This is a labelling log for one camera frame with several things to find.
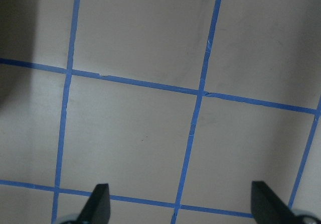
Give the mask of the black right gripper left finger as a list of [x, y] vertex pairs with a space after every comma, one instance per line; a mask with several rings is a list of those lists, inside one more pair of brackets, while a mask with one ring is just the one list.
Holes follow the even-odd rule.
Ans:
[[108, 224], [110, 215], [109, 185], [97, 184], [75, 223]]

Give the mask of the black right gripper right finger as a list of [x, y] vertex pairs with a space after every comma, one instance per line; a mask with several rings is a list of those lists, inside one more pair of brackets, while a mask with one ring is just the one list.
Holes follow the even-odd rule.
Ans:
[[251, 183], [251, 214], [258, 224], [304, 223], [264, 181]]

